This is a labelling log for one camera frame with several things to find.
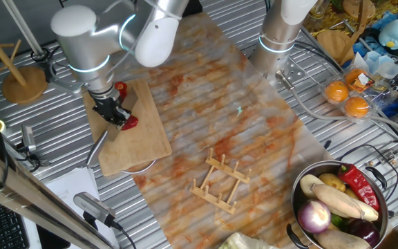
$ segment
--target metal pot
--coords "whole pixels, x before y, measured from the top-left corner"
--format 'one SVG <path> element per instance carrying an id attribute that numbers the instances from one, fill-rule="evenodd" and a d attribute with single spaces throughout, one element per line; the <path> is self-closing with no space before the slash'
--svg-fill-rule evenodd
<path id="1" fill-rule="evenodd" d="M 294 217 L 296 218 L 297 221 L 297 212 L 299 208 L 304 204 L 304 202 L 307 201 L 307 197 L 304 195 L 301 189 L 300 181 L 301 178 L 304 177 L 305 175 L 312 174 L 314 176 L 320 176 L 324 173 L 332 173 L 336 174 L 340 168 L 340 166 L 344 164 L 340 161 L 336 160 L 327 160 L 327 161 L 321 161 L 318 163 L 315 163 L 313 165 L 308 166 L 306 169 L 304 169 L 298 176 L 296 181 L 294 182 L 293 185 L 293 190 L 291 193 L 291 204 L 293 206 L 293 213 Z M 372 171 L 373 174 L 377 175 L 379 181 L 382 182 L 382 175 L 376 170 L 373 169 Z M 372 189 L 374 190 L 374 193 L 377 196 L 377 199 L 379 200 L 380 204 L 380 209 L 379 209 L 379 219 L 374 222 L 374 224 L 377 226 L 377 229 L 380 231 L 380 240 L 379 243 L 374 246 L 373 248 L 377 248 L 377 246 L 383 241 L 383 239 L 386 236 L 388 224 L 389 224 L 389 215 L 388 215 L 388 206 L 386 205 L 385 197 L 383 196 L 382 192 L 380 191 L 379 187 L 377 187 L 376 183 L 371 180 L 366 174 L 363 174 L 365 176 L 366 180 L 370 183 Z M 317 243 L 317 241 L 314 239 L 312 234 L 309 232 L 304 231 L 302 229 L 303 234 L 318 248 L 323 249 L 321 245 Z M 287 226 L 287 233 L 290 239 L 293 241 L 293 243 L 300 249 L 308 249 L 309 246 L 305 246 L 301 240 L 297 237 L 296 234 L 291 229 L 291 225 L 288 224 Z"/>

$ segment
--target metal grate table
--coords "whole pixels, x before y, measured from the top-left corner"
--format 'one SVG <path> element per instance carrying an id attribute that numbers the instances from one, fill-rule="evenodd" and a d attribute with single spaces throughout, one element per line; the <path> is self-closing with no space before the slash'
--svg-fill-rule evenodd
<path id="1" fill-rule="evenodd" d="M 251 55 L 265 16 L 264 1 L 202 0 L 201 4 L 204 12 L 211 16 L 228 38 L 246 56 Z M 304 30 L 298 40 L 317 46 L 315 40 Z M 60 50 L 55 58 L 58 61 L 65 60 Z M 328 104 L 317 90 L 317 81 L 323 82 L 333 75 L 335 70 L 323 58 L 306 50 L 294 48 L 291 58 L 306 72 L 302 80 L 295 82 L 296 91 L 304 103 L 319 114 L 341 115 L 341 112 Z M 30 59 L 30 54 L 16 57 L 14 63 L 16 66 L 34 64 Z M 67 68 L 57 66 L 57 71 L 59 77 L 68 81 L 73 79 Z M 32 126 L 38 148 L 35 153 L 50 161 L 50 167 L 39 168 L 35 176 L 47 182 L 84 162 L 93 139 L 82 98 L 49 86 L 43 96 L 31 104 L 10 103 L 1 94 L 1 83 L 7 73 L 7 70 L 0 73 L 0 119 L 7 125 L 5 135 L 15 144 L 21 142 L 20 125 Z M 276 90 L 320 143 L 332 141 L 328 151 L 335 158 L 363 143 L 374 145 L 380 150 L 387 150 L 396 145 L 393 141 L 398 138 L 386 125 L 371 122 L 357 125 L 347 120 L 316 120 L 304 112 L 285 88 L 276 86 Z M 377 154 L 368 149 L 360 149 L 345 157 L 344 160 L 362 166 L 371 160 L 375 164 L 378 162 Z M 379 165 L 377 168 L 388 179 L 388 189 L 383 192 L 387 195 L 395 183 L 395 174 L 389 166 Z M 93 170 L 101 199 L 116 211 L 117 220 L 124 226 L 136 246 L 138 248 L 170 248 L 164 233 L 131 176 L 118 174 L 104 177 L 98 164 L 93 165 Z M 391 219 L 392 224 L 396 226 L 398 225 L 398 188 L 388 204 L 390 210 L 396 212 L 396 216 Z M 116 237 L 122 248 L 131 248 L 122 233 L 116 232 Z"/>

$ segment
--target robotic arm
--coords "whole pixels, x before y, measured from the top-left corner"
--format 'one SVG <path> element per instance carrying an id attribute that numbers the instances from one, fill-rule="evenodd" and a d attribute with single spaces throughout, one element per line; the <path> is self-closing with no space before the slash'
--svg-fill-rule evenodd
<path id="1" fill-rule="evenodd" d="M 131 114 L 113 87 L 110 54 L 131 50 L 143 66 L 161 65 L 171 53 L 188 1 L 121 0 L 98 16 L 86 6 L 69 6 L 53 16 L 52 31 L 75 79 L 85 82 L 94 110 L 106 121 L 121 127 Z"/>

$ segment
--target metal rod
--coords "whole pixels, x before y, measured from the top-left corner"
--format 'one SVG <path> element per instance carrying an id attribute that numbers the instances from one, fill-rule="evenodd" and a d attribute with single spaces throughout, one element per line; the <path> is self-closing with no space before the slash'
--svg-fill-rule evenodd
<path id="1" fill-rule="evenodd" d="M 27 26 L 26 21 L 24 21 L 24 18 L 21 16 L 21 13 L 19 12 L 13 0 L 3 0 L 3 3 L 6 6 L 10 15 L 12 16 L 15 23 L 18 25 L 18 28 L 20 29 L 24 38 L 26 38 L 28 45 L 30 45 L 35 55 L 36 56 L 43 55 L 44 52 L 42 51 L 41 46 L 33 36 L 32 31 Z"/>

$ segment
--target blue plush toy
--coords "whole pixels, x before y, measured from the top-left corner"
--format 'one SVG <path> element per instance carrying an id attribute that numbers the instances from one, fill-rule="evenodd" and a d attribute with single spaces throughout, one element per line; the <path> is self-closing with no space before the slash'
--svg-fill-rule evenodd
<path id="1" fill-rule="evenodd" d="M 398 19 L 391 21 L 380 32 L 379 42 L 391 50 L 398 49 Z"/>

